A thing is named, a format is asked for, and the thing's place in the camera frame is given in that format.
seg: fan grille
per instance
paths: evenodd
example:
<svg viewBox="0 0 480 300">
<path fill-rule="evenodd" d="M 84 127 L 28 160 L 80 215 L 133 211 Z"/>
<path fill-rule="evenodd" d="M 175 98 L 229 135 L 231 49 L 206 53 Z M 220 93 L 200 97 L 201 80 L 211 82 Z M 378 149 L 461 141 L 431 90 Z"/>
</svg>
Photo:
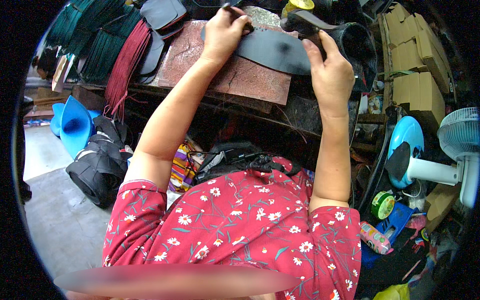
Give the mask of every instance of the fan grille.
<svg viewBox="0 0 480 300">
<path fill-rule="evenodd" d="M 437 132 L 440 147 L 454 161 L 480 152 L 479 115 L 477 108 L 462 108 L 450 113 Z"/>
</svg>

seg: cardboard box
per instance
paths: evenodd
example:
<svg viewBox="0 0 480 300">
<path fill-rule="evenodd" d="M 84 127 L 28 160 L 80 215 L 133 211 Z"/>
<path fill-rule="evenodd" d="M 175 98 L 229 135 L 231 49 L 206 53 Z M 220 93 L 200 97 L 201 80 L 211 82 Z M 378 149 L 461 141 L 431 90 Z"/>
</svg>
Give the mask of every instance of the cardboard box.
<svg viewBox="0 0 480 300">
<path fill-rule="evenodd" d="M 425 19 L 394 2 L 385 15 L 394 71 L 430 72 L 442 93 L 450 92 L 450 65 L 442 43 Z"/>
<path fill-rule="evenodd" d="M 428 72 L 429 69 L 420 58 L 415 41 L 400 44 L 392 49 L 392 65 L 394 71 Z"/>
<path fill-rule="evenodd" d="M 442 59 L 442 56 L 444 55 L 444 49 L 439 49 L 438 46 L 435 46 L 436 43 L 432 40 L 433 38 L 434 37 L 429 35 L 425 30 L 418 32 L 415 37 L 418 55 L 427 65 L 430 73 L 432 73 L 438 87 L 440 88 L 440 91 L 448 94 L 450 92 L 450 81 L 448 79 L 450 67 L 448 65 L 448 61 L 444 61 Z"/>
<path fill-rule="evenodd" d="M 413 35 L 408 37 L 409 29 L 406 19 L 411 15 L 401 4 L 397 2 L 393 2 L 393 6 L 390 8 L 392 11 L 385 15 L 385 19 L 388 25 L 390 42 L 394 46 L 398 46 L 415 36 Z"/>
<path fill-rule="evenodd" d="M 427 211 L 427 225 L 425 228 L 431 233 L 446 217 L 450 208 L 460 196 L 461 183 L 456 186 L 437 184 L 427 196 L 425 208 Z"/>
<path fill-rule="evenodd" d="M 425 132 L 436 134 L 445 117 L 442 93 L 429 72 L 395 78 L 393 101 L 405 106 Z"/>
</svg>

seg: tape roll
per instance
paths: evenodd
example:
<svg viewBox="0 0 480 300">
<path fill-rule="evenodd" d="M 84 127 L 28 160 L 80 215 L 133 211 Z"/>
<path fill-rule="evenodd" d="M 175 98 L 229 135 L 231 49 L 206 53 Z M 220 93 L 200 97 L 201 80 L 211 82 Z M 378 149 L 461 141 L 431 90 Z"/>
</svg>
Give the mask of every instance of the tape roll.
<svg viewBox="0 0 480 300">
<path fill-rule="evenodd" d="M 372 214 L 383 220 L 393 211 L 395 198 L 387 192 L 379 192 L 372 201 Z"/>
</svg>

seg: yellow lid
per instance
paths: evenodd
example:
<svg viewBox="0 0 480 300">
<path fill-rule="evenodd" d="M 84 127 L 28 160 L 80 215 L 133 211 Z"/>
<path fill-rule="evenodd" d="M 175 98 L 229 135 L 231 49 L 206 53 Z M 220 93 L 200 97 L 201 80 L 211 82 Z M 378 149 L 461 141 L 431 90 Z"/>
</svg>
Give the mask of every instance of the yellow lid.
<svg viewBox="0 0 480 300">
<path fill-rule="evenodd" d="M 302 10 L 312 10 L 315 7 L 312 0 L 290 0 L 289 2 Z"/>
</svg>

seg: striped cloth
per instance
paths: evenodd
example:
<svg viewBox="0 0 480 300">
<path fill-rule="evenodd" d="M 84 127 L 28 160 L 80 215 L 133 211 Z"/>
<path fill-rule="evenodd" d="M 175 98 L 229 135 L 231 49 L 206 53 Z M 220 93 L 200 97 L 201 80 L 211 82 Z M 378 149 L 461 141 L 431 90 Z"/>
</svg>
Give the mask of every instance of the striped cloth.
<svg viewBox="0 0 480 300">
<path fill-rule="evenodd" d="M 186 192 L 192 187 L 192 179 L 195 176 L 197 167 L 195 161 L 187 158 L 187 153 L 195 151 L 192 143 L 185 141 L 180 144 L 175 157 L 173 158 L 172 173 L 168 189 L 173 192 Z"/>
</svg>

